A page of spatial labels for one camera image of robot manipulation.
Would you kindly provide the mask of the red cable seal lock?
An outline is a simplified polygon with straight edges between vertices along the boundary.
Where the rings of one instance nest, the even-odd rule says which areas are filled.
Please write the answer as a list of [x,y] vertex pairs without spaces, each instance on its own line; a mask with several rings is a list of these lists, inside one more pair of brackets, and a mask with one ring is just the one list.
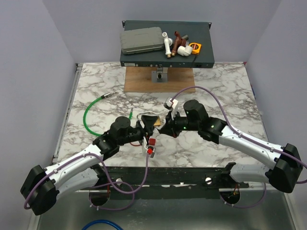
[[[148,140],[148,145],[150,146],[155,146],[155,143],[156,143],[156,139],[155,138],[149,138]],[[130,143],[132,146],[140,146],[140,144],[133,144],[133,143]]]

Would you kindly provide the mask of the brass padlock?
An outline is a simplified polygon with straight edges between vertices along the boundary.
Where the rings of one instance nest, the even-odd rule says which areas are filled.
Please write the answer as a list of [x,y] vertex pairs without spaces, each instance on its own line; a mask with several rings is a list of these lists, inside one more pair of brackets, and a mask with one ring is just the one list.
[[162,125],[162,121],[161,121],[159,115],[157,115],[157,114],[152,114],[152,113],[146,113],[146,112],[145,112],[145,113],[139,113],[139,114],[136,115],[137,120],[141,120],[141,116],[142,116],[142,115],[157,116],[157,120],[156,120],[156,122],[154,123],[154,127],[159,127],[159,126]]

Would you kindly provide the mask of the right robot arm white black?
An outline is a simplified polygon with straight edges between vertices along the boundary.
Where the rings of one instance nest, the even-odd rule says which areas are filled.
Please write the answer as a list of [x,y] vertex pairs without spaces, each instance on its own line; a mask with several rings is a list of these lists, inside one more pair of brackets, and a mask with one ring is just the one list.
[[196,131],[206,141],[231,147],[260,162],[256,165],[235,163],[221,175],[223,186],[230,188],[237,183],[258,182],[291,193],[298,184],[303,164],[296,146],[272,144],[235,129],[222,119],[210,117],[197,100],[184,103],[185,116],[179,114],[175,99],[166,100],[164,107],[169,113],[160,134],[176,138],[182,131]]

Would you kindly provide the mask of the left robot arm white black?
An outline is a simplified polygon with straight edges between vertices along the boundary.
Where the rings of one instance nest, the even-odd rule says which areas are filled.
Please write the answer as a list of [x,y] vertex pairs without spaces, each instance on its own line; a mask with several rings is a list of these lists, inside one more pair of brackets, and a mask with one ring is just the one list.
[[25,198],[24,209],[31,209],[37,216],[47,212],[55,205],[65,182],[111,158],[120,146],[138,141],[144,148],[148,147],[157,119],[157,116],[142,115],[132,127],[127,117],[120,116],[83,151],[57,165],[33,167],[20,189]]

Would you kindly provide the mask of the white pvc elbow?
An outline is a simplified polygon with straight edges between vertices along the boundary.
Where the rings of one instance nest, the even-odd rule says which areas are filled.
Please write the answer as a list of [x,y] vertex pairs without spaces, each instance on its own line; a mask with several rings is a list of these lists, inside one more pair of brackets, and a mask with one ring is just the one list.
[[177,53],[183,57],[188,57],[191,55],[193,48],[191,46],[180,46],[177,49]]

